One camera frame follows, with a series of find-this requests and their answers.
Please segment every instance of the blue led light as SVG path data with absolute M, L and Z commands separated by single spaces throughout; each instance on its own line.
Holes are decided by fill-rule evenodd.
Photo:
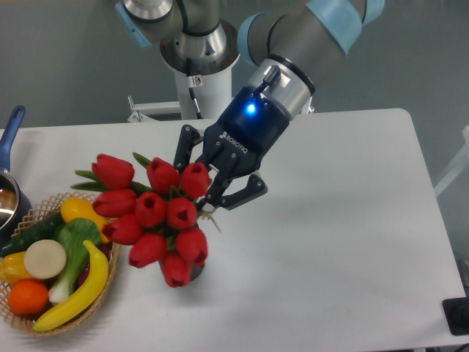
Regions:
M 254 104 L 249 104 L 247 107 L 246 107 L 246 114 L 248 115 L 252 115 L 256 112 L 256 106 Z

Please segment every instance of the tulip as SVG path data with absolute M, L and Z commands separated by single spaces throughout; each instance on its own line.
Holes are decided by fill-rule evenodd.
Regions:
M 126 214 L 105 225 L 101 232 L 111 242 L 131 245 L 144 234 L 144 228 L 139 224 L 134 214 Z
M 176 252 L 170 252 L 164 257 L 161 271 L 169 287 L 186 286 L 191 281 L 191 266 Z
M 189 164 L 181 175 L 181 188 L 191 198 L 199 198 L 207 193 L 210 176 L 203 163 Z
M 198 227 L 179 232 L 176 237 L 176 250 L 189 263 L 204 265 L 208 255 L 205 234 Z
M 92 171 L 110 189 L 127 188 L 135 174 L 131 163 L 106 154 L 96 157 Z
M 106 218 L 118 218 L 133 213 L 136 194 L 131 189 L 114 189 L 100 194 L 93 203 L 95 212 Z
M 166 203 L 155 192 L 145 192 L 137 199 L 135 216 L 144 227 L 159 225 L 166 218 Z
M 197 221 L 196 206 L 189 199 L 173 198 L 168 204 L 166 221 L 173 229 L 188 229 Z
M 145 233 L 133 245 L 129 254 L 129 264 L 136 268 L 162 260 L 168 252 L 166 239 L 158 233 Z
M 170 163 L 154 158 L 147 167 L 149 184 L 161 195 L 169 194 L 171 186 L 178 187 L 179 172 Z

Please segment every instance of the banana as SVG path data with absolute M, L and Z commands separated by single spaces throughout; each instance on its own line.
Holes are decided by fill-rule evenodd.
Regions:
M 89 275 L 68 299 L 50 308 L 36 320 L 34 331 L 55 329 L 83 312 L 103 291 L 109 276 L 108 259 L 90 240 L 83 241 L 89 252 Z

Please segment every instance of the floor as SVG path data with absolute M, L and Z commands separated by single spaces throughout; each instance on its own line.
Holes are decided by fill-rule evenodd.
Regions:
M 23 126 L 124 122 L 135 103 L 176 100 L 158 48 L 137 49 L 115 0 L 0 0 L 0 128 L 23 104 Z M 222 0 L 244 18 L 288 0 Z M 316 111 L 403 108 L 410 112 L 432 182 L 469 125 L 469 1 L 387 0 L 349 56 L 317 87 Z M 240 62 L 233 92 L 254 71 Z M 469 169 L 438 199 L 457 259 L 469 257 Z

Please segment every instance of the orange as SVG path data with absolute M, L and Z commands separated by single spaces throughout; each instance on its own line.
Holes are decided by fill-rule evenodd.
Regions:
M 47 287 L 37 280 L 23 280 L 14 285 L 8 295 L 8 306 L 16 315 L 41 312 L 49 301 Z

